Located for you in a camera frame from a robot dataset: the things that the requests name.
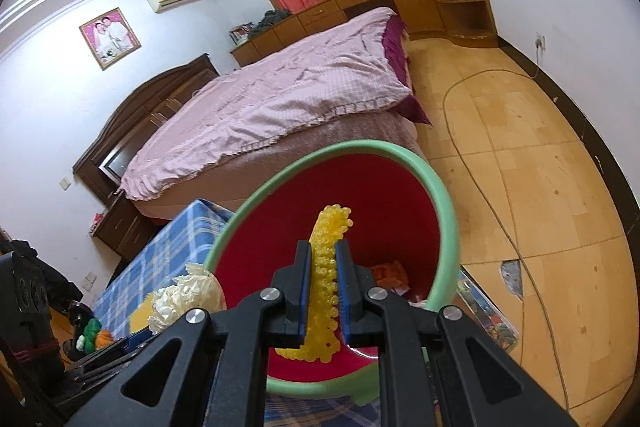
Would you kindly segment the orange wrapper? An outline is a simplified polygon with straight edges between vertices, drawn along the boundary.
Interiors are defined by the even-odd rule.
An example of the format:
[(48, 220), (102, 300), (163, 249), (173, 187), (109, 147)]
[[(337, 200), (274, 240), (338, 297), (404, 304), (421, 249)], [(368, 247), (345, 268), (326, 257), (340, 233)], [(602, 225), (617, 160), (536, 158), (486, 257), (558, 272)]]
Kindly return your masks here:
[(96, 333), (96, 339), (94, 340), (94, 347), (96, 350), (104, 349), (114, 343), (112, 333), (108, 329), (100, 329)]

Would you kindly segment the green red trash bin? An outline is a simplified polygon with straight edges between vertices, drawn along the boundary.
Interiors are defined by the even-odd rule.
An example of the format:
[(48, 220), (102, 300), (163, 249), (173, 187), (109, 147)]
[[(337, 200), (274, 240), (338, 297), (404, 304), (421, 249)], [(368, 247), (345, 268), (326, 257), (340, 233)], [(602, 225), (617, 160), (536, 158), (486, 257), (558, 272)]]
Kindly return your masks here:
[[(398, 261), (410, 286), (398, 296), (433, 312), (448, 303), (459, 265), (459, 234), (444, 184), (424, 159), (403, 147), (354, 141), (295, 161), (259, 187), (230, 219), (206, 262), (220, 280), (227, 310), (292, 265), (297, 243), (309, 243), (318, 214), (335, 204), (352, 210), (352, 226), (342, 241), (355, 265), (370, 270)], [(378, 351), (347, 346), (340, 317), (336, 335), (341, 350), (329, 363), (288, 360), (277, 354), (279, 347), (271, 348), (266, 393), (380, 395)]]

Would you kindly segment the dark wooden headboard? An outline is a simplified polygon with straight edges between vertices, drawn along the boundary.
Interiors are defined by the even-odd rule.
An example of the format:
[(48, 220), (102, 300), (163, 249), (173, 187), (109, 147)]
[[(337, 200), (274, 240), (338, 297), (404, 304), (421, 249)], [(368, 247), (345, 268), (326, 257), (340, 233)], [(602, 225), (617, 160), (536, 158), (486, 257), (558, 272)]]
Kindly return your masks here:
[(107, 119), (98, 137), (73, 167), (73, 174), (104, 204), (119, 189), (130, 160), (157, 129), (218, 76), (204, 53), (161, 72), (134, 89)]

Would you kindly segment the dark wooden nightstand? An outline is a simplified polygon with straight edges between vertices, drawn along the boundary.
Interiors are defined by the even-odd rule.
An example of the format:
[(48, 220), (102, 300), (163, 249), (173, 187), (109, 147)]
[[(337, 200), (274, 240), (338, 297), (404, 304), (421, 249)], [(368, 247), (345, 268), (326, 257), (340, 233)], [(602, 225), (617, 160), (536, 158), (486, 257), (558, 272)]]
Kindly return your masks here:
[(112, 194), (110, 203), (92, 229), (91, 236), (110, 247), (122, 259), (131, 261), (166, 223), (166, 220), (142, 215), (122, 191), (117, 191)]

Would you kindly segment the orange clear snack packet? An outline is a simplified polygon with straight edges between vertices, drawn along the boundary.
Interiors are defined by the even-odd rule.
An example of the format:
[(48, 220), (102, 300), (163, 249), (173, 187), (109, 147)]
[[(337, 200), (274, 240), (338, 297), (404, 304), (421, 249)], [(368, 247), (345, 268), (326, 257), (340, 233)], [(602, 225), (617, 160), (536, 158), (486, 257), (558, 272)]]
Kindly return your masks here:
[(393, 291), (393, 293), (401, 296), (410, 291), (408, 275), (398, 261), (373, 265), (370, 271), (376, 285), (386, 289), (386, 291)]

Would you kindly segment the long wooden sideboard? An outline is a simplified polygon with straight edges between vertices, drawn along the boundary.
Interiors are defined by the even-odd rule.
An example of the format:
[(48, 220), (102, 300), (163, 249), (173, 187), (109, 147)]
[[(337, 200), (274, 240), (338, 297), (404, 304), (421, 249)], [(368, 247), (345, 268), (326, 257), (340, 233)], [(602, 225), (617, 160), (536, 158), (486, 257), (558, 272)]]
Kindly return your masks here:
[(262, 30), (233, 49), (231, 55), (244, 67), (381, 6), (394, 10), (405, 22), (410, 38), (445, 35), (436, 0), (326, 0)]

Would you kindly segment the framed wedding photo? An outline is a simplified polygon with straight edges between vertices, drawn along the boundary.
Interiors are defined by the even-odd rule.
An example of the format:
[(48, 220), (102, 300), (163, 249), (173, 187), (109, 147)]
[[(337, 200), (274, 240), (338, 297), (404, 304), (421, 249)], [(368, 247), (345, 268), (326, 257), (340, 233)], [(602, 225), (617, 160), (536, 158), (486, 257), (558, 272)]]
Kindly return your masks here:
[(102, 70), (141, 48), (139, 39), (119, 8), (80, 25), (79, 31)]

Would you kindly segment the dark clothes pile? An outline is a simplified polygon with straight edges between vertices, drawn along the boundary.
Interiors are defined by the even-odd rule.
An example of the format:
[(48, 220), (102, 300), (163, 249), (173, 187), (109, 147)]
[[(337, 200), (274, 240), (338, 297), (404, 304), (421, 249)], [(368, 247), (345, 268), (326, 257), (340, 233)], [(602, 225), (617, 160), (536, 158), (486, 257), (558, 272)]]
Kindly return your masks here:
[(272, 26), (277, 25), (278, 23), (281, 23), (282, 20), (286, 20), (291, 15), (292, 13), (288, 9), (270, 10), (265, 12), (264, 17), (256, 25), (250, 28), (250, 32), (248, 33), (248, 38), (253, 39), (254, 37), (268, 30)]

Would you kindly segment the blue plaid tablecloth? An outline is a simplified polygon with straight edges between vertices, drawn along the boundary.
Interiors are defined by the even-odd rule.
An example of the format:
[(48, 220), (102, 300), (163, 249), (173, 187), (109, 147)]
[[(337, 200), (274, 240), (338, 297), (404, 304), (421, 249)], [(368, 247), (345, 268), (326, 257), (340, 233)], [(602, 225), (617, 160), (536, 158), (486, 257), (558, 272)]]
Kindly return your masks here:
[[(184, 265), (206, 260), (233, 212), (197, 199), (165, 225), (129, 265), (107, 285), (92, 306), (114, 338), (131, 333), (130, 317), (153, 291), (186, 273)], [(267, 426), (378, 426), (380, 401), (358, 405), (349, 398), (299, 400), (268, 395)]]

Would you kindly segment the green clover toy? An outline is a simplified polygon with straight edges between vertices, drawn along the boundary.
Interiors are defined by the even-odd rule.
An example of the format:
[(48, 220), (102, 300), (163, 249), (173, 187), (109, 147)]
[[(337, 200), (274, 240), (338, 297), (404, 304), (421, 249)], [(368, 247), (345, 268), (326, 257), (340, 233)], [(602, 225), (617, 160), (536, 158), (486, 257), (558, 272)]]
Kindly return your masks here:
[(76, 340), (76, 350), (85, 355), (96, 351), (96, 337), (101, 332), (102, 324), (98, 319), (90, 319)]

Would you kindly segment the pink bed quilt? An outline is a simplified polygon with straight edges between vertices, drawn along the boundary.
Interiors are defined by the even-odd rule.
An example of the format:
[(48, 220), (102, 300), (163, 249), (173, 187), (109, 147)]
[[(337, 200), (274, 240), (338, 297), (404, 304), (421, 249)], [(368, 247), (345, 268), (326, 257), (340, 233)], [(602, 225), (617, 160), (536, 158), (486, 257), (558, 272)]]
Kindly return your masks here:
[(120, 188), (135, 202), (205, 198), (235, 209), (334, 143), (383, 140), (415, 152), (414, 127), (427, 121), (405, 24), (377, 8), (209, 81), (130, 160)]

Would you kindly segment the corner wooden shelf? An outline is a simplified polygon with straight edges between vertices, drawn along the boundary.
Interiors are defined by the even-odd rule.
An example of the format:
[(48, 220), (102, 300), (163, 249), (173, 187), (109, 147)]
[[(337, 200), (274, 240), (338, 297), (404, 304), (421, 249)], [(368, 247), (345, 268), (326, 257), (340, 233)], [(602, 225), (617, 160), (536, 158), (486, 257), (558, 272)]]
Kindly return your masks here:
[(435, 0), (446, 37), (457, 46), (495, 48), (498, 32), (490, 0)]

